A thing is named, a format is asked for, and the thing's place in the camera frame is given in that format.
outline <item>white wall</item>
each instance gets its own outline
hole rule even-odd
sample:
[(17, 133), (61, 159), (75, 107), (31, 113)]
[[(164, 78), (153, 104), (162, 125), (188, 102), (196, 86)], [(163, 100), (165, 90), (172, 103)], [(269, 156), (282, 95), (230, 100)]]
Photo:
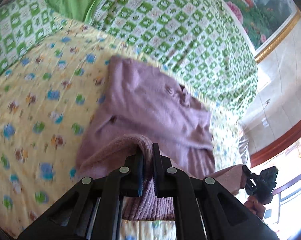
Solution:
[(257, 68), (258, 93), (241, 120), (250, 140), (250, 154), (301, 120), (301, 20)]

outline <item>wall mural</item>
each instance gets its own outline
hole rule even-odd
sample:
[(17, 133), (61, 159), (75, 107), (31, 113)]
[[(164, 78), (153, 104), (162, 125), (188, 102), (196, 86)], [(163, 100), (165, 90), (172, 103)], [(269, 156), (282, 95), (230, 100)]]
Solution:
[(293, 0), (224, 0), (243, 25), (256, 51), (297, 13)]

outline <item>round bolt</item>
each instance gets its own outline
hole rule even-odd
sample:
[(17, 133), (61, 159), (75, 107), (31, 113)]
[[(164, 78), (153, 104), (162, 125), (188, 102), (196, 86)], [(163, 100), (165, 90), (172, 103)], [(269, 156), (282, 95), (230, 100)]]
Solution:
[(83, 184), (89, 184), (91, 182), (92, 182), (92, 179), (90, 177), (82, 178), (82, 183)]
[(126, 166), (120, 167), (119, 172), (120, 173), (127, 173), (127, 172), (129, 172), (129, 168), (126, 167)]
[(215, 183), (215, 180), (212, 177), (207, 177), (205, 179), (205, 182), (209, 185), (213, 185)]
[(174, 167), (169, 167), (169, 168), (167, 169), (167, 172), (170, 173), (170, 174), (174, 174), (174, 173), (177, 172), (177, 169), (174, 168)]

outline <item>hand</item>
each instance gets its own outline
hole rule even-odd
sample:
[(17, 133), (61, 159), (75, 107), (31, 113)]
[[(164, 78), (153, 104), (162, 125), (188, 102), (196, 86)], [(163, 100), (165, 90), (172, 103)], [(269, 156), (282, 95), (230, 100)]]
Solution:
[(266, 208), (262, 203), (258, 202), (257, 198), (254, 196), (249, 196), (247, 201), (244, 203), (254, 215), (257, 215), (260, 219), (263, 219)]

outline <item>yellow bed sheet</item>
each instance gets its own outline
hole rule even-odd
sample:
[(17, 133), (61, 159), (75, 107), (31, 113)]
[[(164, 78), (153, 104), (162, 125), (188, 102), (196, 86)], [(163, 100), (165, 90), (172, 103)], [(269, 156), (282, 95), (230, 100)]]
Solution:
[[(13, 237), (76, 183), (76, 151), (105, 99), (110, 57), (119, 54), (161, 67), (104, 32), (59, 20), (62, 31), (45, 38), (0, 77), (0, 226)], [(236, 117), (199, 100), (213, 113), (217, 170), (241, 163)], [(122, 221), (121, 239), (155, 237), (175, 239), (174, 222)]]

